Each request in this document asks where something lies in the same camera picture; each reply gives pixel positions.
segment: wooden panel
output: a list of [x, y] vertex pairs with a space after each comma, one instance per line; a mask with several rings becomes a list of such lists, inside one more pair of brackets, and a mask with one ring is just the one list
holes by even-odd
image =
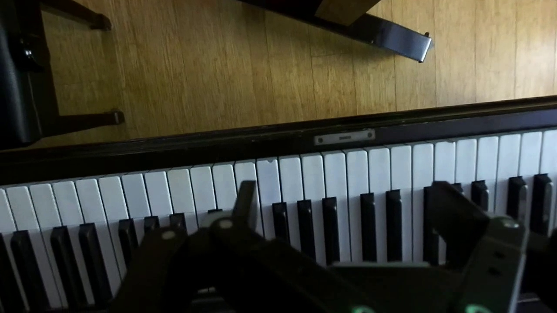
[[96, 33], [44, 14], [64, 113], [120, 108], [122, 127], [59, 146], [554, 94], [552, 0], [383, 0], [430, 31], [420, 64], [237, 0], [80, 0]]
[[322, 0], [315, 16], [336, 24], [352, 24], [379, 0]]

